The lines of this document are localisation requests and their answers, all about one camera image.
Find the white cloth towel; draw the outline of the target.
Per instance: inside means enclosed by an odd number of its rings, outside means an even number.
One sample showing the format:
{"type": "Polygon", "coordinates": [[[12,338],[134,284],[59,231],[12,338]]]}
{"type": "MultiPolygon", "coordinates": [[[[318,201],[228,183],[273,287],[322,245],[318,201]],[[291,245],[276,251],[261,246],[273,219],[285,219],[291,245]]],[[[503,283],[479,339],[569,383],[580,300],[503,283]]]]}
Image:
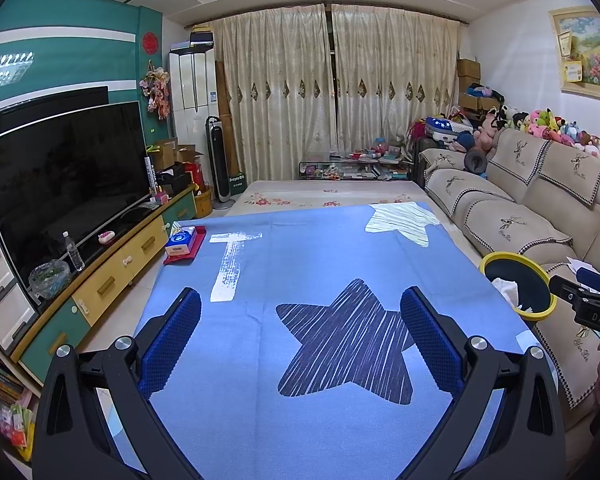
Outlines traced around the white cloth towel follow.
{"type": "Polygon", "coordinates": [[[518,285],[515,281],[507,281],[502,278],[494,278],[492,285],[498,290],[503,296],[507,303],[515,310],[519,312],[531,312],[530,307],[525,307],[522,304],[519,295],[518,285]]]}

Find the blue tissue pack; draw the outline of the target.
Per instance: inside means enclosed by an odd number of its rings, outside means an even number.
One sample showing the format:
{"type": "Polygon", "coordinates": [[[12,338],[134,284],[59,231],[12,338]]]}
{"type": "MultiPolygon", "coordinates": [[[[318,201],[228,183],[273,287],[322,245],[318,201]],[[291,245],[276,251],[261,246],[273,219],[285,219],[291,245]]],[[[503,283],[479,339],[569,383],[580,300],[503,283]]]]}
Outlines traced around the blue tissue pack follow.
{"type": "Polygon", "coordinates": [[[194,228],[181,228],[170,235],[166,242],[166,254],[169,258],[185,259],[193,255],[196,240],[194,228]]]}

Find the papers on sofa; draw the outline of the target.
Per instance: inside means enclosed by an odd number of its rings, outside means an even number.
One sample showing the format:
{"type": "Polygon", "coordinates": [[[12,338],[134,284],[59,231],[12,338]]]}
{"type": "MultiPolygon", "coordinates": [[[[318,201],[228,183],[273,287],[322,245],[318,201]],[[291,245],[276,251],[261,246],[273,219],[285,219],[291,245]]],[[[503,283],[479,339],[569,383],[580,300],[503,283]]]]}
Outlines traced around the papers on sofa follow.
{"type": "Polygon", "coordinates": [[[592,266],[591,263],[575,259],[567,258],[568,268],[574,274],[578,282],[583,283],[586,278],[592,278],[593,275],[600,277],[600,271],[592,266]]]}

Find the red tray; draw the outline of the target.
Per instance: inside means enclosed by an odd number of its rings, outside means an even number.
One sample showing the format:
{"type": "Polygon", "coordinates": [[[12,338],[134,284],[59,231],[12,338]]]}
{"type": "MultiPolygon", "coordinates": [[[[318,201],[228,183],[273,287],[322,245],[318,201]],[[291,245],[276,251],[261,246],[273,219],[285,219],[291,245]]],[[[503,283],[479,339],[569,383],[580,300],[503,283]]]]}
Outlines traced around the red tray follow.
{"type": "Polygon", "coordinates": [[[194,260],[201,248],[207,230],[204,226],[181,226],[166,242],[164,264],[194,260]]]}

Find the low glass toy shelf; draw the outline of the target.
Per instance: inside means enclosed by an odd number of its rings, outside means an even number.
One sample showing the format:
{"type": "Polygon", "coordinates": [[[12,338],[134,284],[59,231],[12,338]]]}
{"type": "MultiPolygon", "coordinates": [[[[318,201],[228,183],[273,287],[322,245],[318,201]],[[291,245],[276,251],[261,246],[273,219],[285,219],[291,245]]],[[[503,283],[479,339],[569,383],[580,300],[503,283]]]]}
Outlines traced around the low glass toy shelf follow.
{"type": "Polygon", "coordinates": [[[370,153],[309,155],[298,163],[301,180],[407,181],[410,165],[403,157],[370,153]]]}

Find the pile of plush toys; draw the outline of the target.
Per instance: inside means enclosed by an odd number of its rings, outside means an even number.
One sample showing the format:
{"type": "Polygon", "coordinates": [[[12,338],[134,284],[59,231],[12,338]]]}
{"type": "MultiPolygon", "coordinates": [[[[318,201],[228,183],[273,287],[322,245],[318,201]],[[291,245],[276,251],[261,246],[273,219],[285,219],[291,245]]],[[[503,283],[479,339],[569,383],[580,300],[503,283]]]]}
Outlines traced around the pile of plush toys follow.
{"type": "Polygon", "coordinates": [[[408,130],[406,156],[411,162],[417,162],[418,154],[426,148],[444,148],[459,153],[478,150],[491,158],[498,137],[505,129],[564,144],[600,158],[600,138],[581,129],[576,122],[567,122],[550,108],[528,113],[504,104],[490,110],[453,106],[449,115],[420,118],[408,130]]]}

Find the framed flower painting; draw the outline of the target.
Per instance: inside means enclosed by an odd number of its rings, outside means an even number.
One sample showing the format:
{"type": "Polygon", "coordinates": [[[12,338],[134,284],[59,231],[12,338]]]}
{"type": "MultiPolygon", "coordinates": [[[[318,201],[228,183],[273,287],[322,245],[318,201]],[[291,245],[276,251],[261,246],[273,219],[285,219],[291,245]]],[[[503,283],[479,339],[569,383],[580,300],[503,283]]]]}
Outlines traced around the framed flower painting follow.
{"type": "Polygon", "coordinates": [[[600,100],[600,14],[594,6],[550,11],[560,90],[600,100]]]}

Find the clear water bottle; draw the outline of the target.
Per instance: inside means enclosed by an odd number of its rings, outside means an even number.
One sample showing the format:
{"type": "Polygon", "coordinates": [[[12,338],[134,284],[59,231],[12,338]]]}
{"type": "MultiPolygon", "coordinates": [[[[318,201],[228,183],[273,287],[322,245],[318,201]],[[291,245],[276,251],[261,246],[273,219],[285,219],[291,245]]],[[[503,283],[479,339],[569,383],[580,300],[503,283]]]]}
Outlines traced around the clear water bottle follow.
{"type": "Polygon", "coordinates": [[[63,232],[62,236],[64,237],[66,251],[73,267],[76,269],[76,272],[82,272],[85,268],[85,263],[79,253],[79,249],[78,246],[76,246],[76,242],[70,236],[68,231],[63,232]]]}

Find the glass ashtray bowl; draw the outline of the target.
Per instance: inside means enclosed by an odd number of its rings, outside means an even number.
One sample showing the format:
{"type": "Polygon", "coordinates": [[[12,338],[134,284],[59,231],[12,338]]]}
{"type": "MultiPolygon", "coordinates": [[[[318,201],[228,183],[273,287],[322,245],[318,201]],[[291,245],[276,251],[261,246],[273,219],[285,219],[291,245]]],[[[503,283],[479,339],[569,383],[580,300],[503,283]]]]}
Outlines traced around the glass ashtray bowl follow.
{"type": "Polygon", "coordinates": [[[71,269],[64,260],[50,260],[29,274],[29,285],[35,299],[53,300],[71,282],[71,269]]]}

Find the beige sectional sofa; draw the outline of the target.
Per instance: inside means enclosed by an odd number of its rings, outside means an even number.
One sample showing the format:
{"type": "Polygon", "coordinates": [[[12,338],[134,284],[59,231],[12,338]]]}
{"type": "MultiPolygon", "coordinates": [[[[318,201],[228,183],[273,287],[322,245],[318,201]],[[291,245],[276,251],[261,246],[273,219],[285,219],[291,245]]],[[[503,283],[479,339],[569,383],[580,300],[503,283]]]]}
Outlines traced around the beige sectional sofa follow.
{"type": "Polygon", "coordinates": [[[505,129],[479,177],[464,154],[428,148],[420,185],[481,255],[513,252],[549,276],[600,271],[600,159],[555,141],[505,129]]]}

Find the beige embroidered curtains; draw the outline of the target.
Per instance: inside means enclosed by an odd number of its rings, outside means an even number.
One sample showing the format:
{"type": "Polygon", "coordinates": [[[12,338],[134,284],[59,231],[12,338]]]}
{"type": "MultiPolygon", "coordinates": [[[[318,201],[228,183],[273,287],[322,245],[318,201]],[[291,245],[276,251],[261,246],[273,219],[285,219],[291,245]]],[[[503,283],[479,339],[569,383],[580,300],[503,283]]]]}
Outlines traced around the beige embroidered curtains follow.
{"type": "Polygon", "coordinates": [[[309,154],[400,140],[457,94],[462,25],[448,18],[311,4],[220,18],[211,30],[251,182],[290,180],[309,154]]]}

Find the white standing air conditioner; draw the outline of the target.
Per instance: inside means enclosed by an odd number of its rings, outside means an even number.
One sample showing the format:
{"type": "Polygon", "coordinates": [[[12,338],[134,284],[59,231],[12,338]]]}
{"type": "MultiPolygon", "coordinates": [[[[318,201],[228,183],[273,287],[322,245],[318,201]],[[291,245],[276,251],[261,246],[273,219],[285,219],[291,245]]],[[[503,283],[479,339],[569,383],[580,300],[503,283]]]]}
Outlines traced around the white standing air conditioner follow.
{"type": "Polygon", "coordinates": [[[219,115],[211,29],[194,29],[189,40],[172,44],[168,65],[174,136],[179,146],[193,146],[198,157],[206,156],[206,121],[219,115]]]}

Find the stacked cardboard boxes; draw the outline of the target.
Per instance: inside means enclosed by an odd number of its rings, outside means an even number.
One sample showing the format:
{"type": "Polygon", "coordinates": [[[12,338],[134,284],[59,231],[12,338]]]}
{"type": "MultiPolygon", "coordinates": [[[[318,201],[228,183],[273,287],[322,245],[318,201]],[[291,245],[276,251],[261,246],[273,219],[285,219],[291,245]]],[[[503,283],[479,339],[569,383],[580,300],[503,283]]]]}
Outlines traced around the stacked cardboard boxes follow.
{"type": "Polygon", "coordinates": [[[478,62],[460,58],[456,69],[460,107],[478,113],[499,108],[504,104],[504,96],[481,81],[481,65],[478,62]]]}

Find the yellow rim black trash bin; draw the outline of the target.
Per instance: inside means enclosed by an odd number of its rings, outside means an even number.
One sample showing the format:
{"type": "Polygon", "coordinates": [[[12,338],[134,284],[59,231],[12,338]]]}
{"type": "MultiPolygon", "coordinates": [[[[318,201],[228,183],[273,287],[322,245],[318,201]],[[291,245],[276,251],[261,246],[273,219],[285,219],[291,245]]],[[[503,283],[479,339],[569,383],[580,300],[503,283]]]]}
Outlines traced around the yellow rim black trash bin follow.
{"type": "Polygon", "coordinates": [[[491,252],[482,258],[480,272],[491,282],[494,278],[515,281],[520,299],[531,312],[516,313],[528,323],[548,318],[557,306],[557,297],[550,292],[548,274],[531,259],[514,252],[491,252]]]}

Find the artificial flower decoration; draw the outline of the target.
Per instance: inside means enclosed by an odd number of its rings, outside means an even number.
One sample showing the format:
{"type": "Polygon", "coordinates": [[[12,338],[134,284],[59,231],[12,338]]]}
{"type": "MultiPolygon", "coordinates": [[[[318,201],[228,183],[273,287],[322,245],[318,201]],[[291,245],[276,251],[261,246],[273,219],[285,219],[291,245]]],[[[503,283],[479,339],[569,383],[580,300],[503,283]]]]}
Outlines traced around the artificial flower decoration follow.
{"type": "Polygon", "coordinates": [[[162,67],[148,61],[146,74],[140,80],[140,90],[147,99],[147,110],[167,120],[171,113],[170,74],[162,67]]]}

